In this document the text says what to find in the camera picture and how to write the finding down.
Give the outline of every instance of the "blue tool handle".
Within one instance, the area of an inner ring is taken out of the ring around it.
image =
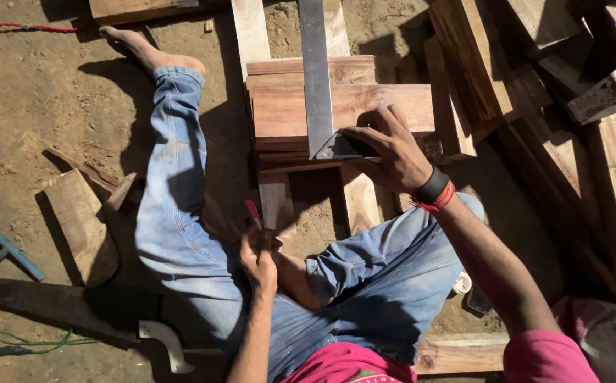
[[[7,252],[10,253],[10,255],[12,255],[14,259],[16,259],[20,265],[22,265],[22,267],[24,267],[27,271],[29,271],[31,275],[37,281],[40,282],[43,279],[45,279],[46,275],[43,274],[43,272],[40,271],[38,267],[36,267],[36,265],[34,265],[29,260],[29,258],[27,258],[24,254],[22,254],[22,252],[19,251],[19,249],[15,248],[14,245],[9,240],[7,240],[6,237],[3,236],[3,234],[1,234],[1,232],[0,232],[0,244],[3,246],[4,249],[7,249]]]

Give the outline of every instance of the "jeans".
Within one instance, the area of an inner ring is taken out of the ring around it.
[[[234,354],[246,324],[250,287],[239,249],[201,226],[206,141],[198,105],[204,79],[184,67],[160,67],[151,123],[157,137],[138,212],[135,244],[162,283],[184,294],[210,326],[215,347]],[[458,194],[481,219],[477,199]],[[339,240],[306,260],[317,312],[282,291],[274,298],[268,380],[288,376],[321,347],[351,342],[413,364],[415,343],[438,314],[462,270],[433,216],[411,209]]]

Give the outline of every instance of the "blue metal tool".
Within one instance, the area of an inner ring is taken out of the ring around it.
[[[39,282],[45,279],[46,275],[43,274],[43,272],[40,271],[38,267],[36,267],[36,265],[34,265],[29,260],[29,258],[27,258],[24,254],[22,254],[22,251],[19,251],[19,249],[15,248],[14,245],[9,240],[7,240],[3,234],[1,234],[1,232],[0,232],[0,244],[1,246],[3,246],[3,249],[0,251],[0,263],[9,254],[14,258],[15,261],[17,261],[19,265],[21,265],[27,271],[29,271],[29,273],[31,274],[31,276],[33,276],[34,279],[36,279]]]

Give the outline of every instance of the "bare foot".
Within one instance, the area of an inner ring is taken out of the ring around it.
[[[202,76],[206,75],[206,68],[201,61],[190,56],[170,55],[161,52],[157,48],[151,46],[150,43],[143,39],[137,32],[133,32],[132,30],[119,30],[114,27],[101,27],[99,32],[105,39],[122,43],[130,49],[142,66],[150,73],[154,72],[158,67],[177,65],[179,67],[194,69]]]

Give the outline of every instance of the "green wire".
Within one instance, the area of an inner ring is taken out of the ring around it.
[[[11,341],[7,341],[5,339],[0,338],[0,342],[4,344],[9,344],[9,345],[26,345],[26,346],[52,345],[54,346],[53,348],[48,349],[48,350],[34,351],[32,354],[47,354],[51,351],[57,350],[63,345],[82,345],[82,344],[93,344],[93,343],[99,342],[99,340],[93,339],[93,338],[81,338],[81,339],[74,339],[70,341],[69,338],[72,336],[73,333],[74,333],[74,330],[67,331],[67,334],[59,342],[33,342],[23,337],[18,337],[14,334],[8,333],[7,331],[0,331],[1,335],[6,335],[8,337],[12,337],[20,341],[20,342],[11,342]]]

